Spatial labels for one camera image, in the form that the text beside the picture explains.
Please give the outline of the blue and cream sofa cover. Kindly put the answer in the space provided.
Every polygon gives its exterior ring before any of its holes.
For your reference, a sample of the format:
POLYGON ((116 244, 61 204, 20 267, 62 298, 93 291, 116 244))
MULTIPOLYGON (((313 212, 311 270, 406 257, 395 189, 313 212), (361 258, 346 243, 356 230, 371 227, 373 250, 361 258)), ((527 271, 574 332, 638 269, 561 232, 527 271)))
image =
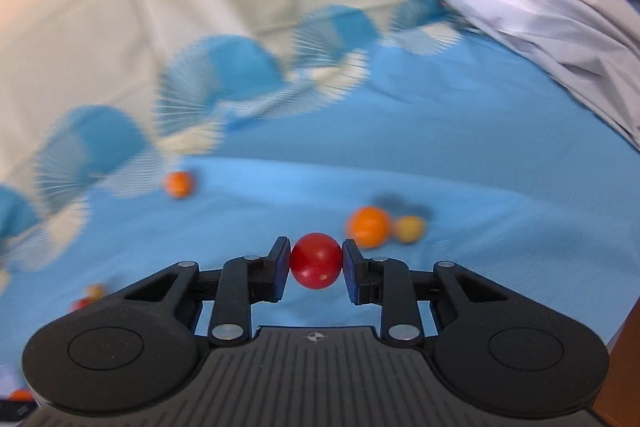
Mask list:
POLYGON ((445 0, 1 0, 3 376, 90 284, 367 205, 602 338, 638 299, 639 142, 445 0))

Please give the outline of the small orange with stem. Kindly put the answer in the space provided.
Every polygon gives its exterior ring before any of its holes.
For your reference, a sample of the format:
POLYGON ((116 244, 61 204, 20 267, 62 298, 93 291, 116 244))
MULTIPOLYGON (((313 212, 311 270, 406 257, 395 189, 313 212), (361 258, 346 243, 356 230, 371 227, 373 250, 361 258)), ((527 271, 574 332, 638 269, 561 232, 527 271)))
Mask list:
POLYGON ((383 209, 367 206, 357 209, 347 220, 346 235, 359 248, 381 247, 390 237, 390 215, 383 209))

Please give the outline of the tan longan beside tomato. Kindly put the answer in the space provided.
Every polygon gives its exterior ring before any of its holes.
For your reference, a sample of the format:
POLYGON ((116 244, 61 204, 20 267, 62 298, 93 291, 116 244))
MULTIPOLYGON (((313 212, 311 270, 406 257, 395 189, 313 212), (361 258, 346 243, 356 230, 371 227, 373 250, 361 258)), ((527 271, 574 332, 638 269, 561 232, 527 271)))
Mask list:
POLYGON ((85 296, 87 299, 91 301, 100 300, 105 295, 106 295, 105 286, 100 283, 91 284, 85 288, 85 296))

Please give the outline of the tan longan fruit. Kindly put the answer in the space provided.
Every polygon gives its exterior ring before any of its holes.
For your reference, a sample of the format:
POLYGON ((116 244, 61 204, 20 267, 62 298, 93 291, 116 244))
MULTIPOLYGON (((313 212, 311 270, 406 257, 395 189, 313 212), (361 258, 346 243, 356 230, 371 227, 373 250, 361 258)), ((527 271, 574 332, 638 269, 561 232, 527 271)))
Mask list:
POLYGON ((425 232, 426 221, 419 216, 401 216, 393 223, 394 239, 401 244, 413 244, 419 242, 425 232))

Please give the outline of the small orange fruit far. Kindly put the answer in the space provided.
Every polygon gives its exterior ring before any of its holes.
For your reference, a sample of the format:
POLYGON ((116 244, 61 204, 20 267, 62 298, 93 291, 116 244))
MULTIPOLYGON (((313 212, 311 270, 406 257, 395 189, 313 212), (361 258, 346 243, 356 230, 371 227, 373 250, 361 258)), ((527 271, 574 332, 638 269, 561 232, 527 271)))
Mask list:
POLYGON ((194 191, 194 176, 189 171, 171 171, 164 178, 166 194, 175 199, 191 196, 194 191))

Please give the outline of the small orange fruit edge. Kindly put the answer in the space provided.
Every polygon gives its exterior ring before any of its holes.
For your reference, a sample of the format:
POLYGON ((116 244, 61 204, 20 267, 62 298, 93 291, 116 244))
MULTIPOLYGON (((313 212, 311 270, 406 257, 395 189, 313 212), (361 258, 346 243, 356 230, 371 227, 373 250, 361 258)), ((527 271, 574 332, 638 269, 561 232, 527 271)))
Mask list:
POLYGON ((34 402, 35 398, 28 389, 16 389, 9 395, 10 401, 34 402))

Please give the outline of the red cherry tomato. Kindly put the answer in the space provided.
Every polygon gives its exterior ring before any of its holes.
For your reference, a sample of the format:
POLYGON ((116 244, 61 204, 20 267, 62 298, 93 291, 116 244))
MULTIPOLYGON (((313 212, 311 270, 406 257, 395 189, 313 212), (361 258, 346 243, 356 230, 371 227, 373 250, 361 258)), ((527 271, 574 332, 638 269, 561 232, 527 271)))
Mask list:
POLYGON ((91 303, 94 303, 94 300, 89 297, 77 299, 70 306, 70 312, 75 312, 80 309, 84 309, 85 307, 90 306, 91 303))
POLYGON ((294 279, 308 289, 318 291, 331 286, 342 268, 342 247, 329 235, 309 233, 294 245, 290 269, 294 279))

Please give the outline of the red cherry tomato on cloth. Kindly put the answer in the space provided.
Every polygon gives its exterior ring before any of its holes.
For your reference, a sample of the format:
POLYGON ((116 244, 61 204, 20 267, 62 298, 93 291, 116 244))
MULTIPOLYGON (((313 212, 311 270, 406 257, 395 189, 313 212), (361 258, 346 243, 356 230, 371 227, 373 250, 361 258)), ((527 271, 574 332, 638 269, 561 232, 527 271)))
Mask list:
POLYGON ((70 306, 70 312, 75 312, 80 309, 84 309, 85 307, 90 306, 91 303, 94 303, 94 300, 89 297, 77 299, 70 306))

